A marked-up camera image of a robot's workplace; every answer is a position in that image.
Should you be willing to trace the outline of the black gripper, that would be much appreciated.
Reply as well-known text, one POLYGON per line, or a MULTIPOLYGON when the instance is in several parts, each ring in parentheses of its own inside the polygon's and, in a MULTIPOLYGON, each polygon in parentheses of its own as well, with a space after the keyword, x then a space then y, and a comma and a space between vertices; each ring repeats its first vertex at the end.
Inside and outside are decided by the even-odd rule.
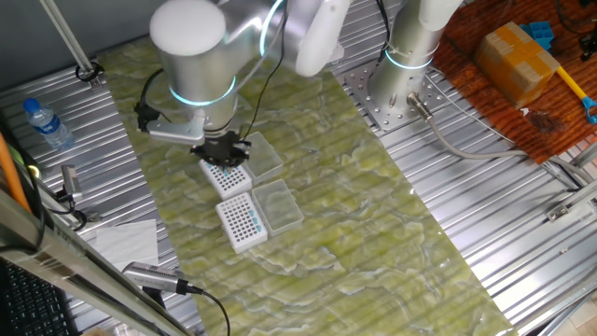
POLYGON ((193 146, 190 153, 212 165, 237 167, 248 161, 252 143, 240 140, 236 132, 229 131, 218 137, 207 137, 202 146, 193 146))

